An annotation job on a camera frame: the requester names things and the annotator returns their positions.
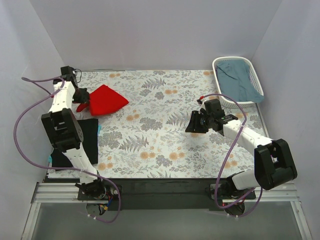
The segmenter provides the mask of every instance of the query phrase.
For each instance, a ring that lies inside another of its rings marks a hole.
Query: table surface
[[[97,117],[99,174],[106,178],[215,178],[232,141],[210,130],[186,133],[196,100],[216,93],[210,70],[135,70],[83,72],[79,87],[91,93],[107,85],[129,104],[116,113]],[[75,113],[77,104],[72,106]],[[246,126],[265,136],[256,106],[244,109]],[[237,108],[224,108],[243,120]],[[78,120],[92,118],[85,109]],[[222,177],[252,169],[254,158],[236,145]],[[49,170],[49,178],[77,178],[72,170]]]

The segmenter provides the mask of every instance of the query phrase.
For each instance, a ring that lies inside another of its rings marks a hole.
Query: blue cloth
[[[100,133],[101,128],[102,128],[102,126],[101,126],[101,125],[98,125],[98,136],[99,136],[99,133]]]
[[[216,65],[221,92],[237,102],[261,103],[262,96],[252,85],[249,66],[242,59],[220,61]]]

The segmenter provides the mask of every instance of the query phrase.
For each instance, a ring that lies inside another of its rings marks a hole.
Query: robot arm
[[[89,93],[86,88],[78,88],[76,74],[73,68],[61,68],[65,80],[63,88],[54,96],[48,113],[41,116],[42,124],[53,148],[60,150],[72,163],[74,168],[93,174],[98,171],[92,166],[83,147],[83,132],[76,120],[71,105],[89,102]],[[53,81],[54,90],[60,89],[62,82]],[[86,195],[101,199],[106,189],[101,179],[96,176],[79,173],[81,184],[76,184]]]
[[[218,99],[212,99],[204,102],[200,111],[192,111],[185,131],[207,133],[213,129],[234,140],[241,126],[237,117],[225,115]],[[256,187],[270,190],[297,177],[289,145],[283,139],[273,140],[243,127],[237,143],[254,156],[254,169],[229,176],[227,183],[220,187],[224,195],[236,196],[245,189]]]

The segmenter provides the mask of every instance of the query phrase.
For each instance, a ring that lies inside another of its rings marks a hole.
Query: red fabric
[[[123,108],[129,102],[116,91],[106,85],[101,85],[95,91],[90,93],[90,104],[81,103],[76,112],[89,107],[92,116],[112,114]]]

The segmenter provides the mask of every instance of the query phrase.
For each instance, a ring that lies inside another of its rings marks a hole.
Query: plastic basket
[[[246,59],[242,56],[223,56],[223,57],[216,58],[212,62],[212,68],[214,69],[213,72],[214,72],[214,78],[215,78],[215,83],[216,83],[218,93],[221,94],[221,89],[220,89],[218,77],[217,77],[217,63],[219,63],[221,61],[226,61],[226,60],[239,60],[239,59],[242,59],[246,64],[249,65],[250,81],[251,81],[253,87],[263,96],[264,91],[262,90],[258,76],[257,76],[256,71],[254,69],[254,66],[252,65],[252,63],[248,59]],[[226,108],[231,108],[231,109],[237,108],[237,105],[233,101],[226,99],[224,96],[219,96],[219,100],[220,100],[221,104]],[[239,101],[238,104],[240,104],[240,106],[243,108],[248,108],[248,107],[254,106],[256,103],[253,101]]]

